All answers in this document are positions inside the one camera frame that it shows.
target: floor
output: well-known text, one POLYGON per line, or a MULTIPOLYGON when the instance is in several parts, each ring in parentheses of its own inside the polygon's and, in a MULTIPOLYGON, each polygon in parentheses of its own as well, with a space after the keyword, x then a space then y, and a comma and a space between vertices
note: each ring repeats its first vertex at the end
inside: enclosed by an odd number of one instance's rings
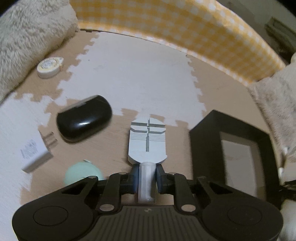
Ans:
MULTIPOLYGON (((11 227, 16 209, 63 187, 65 172, 74 163, 90 160, 106 177, 129 171, 128 133, 135 118, 151 116, 166 124, 164 169, 187 178, 192 178, 188 131, 211 110, 269 132, 243 85, 170 47, 113 33, 81 31, 50 56, 64 58, 63 70, 47 80, 33 70, 0 106, 2 241, 16 240, 11 227), (55 124, 57 112, 95 94, 111 104, 110 125, 85 141, 65 143, 55 124), (37 130, 44 135, 53 131, 58 144, 52 149, 53 159, 26 174, 20 169, 18 147, 37 130)), ((130 196, 123 198, 130 201, 130 196)), ((172 201, 171 196, 162 196, 157 203, 172 201)))

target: white plastic tool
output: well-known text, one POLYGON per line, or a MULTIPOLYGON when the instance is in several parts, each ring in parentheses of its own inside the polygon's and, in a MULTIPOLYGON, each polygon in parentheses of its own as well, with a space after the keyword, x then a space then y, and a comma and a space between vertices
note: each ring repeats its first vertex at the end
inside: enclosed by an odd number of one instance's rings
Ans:
POLYGON ((135 119, 131 123, 128 160, 139 163, 138 202, 155 203, 156 164, 167 158, 165 153, 165 125, 161 121, 135 119))
POLYGON ((61 57, 50 57, 42 60, 37 65, 38 76, 42 79, 48 79, 60 72, 64 59, 61 57))

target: checkered fabric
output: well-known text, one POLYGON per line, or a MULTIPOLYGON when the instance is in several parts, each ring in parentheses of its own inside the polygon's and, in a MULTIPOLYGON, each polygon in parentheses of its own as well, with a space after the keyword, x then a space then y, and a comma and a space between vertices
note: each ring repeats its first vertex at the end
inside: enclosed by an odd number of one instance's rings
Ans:
POLYGON ((239 16, 215 0, 70 0, 79 27, 165 44, 244 85, 285 67, 239 16))

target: white cylindrical handle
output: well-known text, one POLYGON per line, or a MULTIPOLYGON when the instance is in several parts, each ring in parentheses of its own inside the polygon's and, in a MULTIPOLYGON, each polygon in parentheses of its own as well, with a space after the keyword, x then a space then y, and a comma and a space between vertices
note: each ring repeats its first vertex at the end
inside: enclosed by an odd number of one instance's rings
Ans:
POLYGON ((143 162, 139 166, 138 203, 156 202, 156 164, 143 162))

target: silver screw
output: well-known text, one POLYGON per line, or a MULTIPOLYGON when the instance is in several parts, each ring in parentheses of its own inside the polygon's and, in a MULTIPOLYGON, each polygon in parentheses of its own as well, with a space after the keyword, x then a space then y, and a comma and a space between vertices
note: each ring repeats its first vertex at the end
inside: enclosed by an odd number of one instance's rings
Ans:
POLYGON ((181 209, 184 211, 184 212, 193 212, 195 211, 196 207, 192 204, 185 204, 181 207, 181 209))
POLYGON ((108 203, 100 206, 100 210, 103 212, 110 212, 110 211, 114 210, 114 208, 115 207, 112 204, 108 204, 108 203))

